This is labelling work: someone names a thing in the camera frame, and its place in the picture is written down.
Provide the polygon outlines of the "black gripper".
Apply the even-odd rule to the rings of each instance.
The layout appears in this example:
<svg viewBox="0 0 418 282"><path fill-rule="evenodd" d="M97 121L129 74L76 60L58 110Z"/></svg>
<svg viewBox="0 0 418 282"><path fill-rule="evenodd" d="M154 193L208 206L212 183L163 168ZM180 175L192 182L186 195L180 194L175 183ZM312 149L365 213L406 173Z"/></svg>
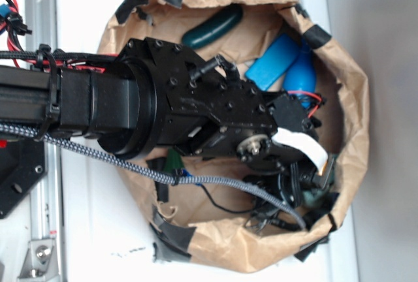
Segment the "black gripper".
<svg viewBox="0 0 418 282"><path fill-rule="evenodd" d="M188 47L133 39L118 72L129 75L129 109L137 113L122 157L171 147L188 157L237 157L265 173L293 163L320 170L328 161L295 95L260 90L220 55L206 61Z"/></svg>

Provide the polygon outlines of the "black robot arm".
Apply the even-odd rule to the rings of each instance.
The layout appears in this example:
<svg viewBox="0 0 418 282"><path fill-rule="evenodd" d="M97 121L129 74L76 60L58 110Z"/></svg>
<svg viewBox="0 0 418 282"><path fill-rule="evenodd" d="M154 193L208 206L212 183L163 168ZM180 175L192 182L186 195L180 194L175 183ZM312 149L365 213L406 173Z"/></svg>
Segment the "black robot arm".
<svg viewBox="0 0 418 282"><path fill-rule="evenodd" d="M146 38L117 57L14 52L31 70L1 67L1 120L38 137L94 138L121 158L172 148L186 157L237 157L273 174L293 163L325 168L328 153L300 101L260 90L223 56ZM85 69L74 62L82 59Z"/></svg>

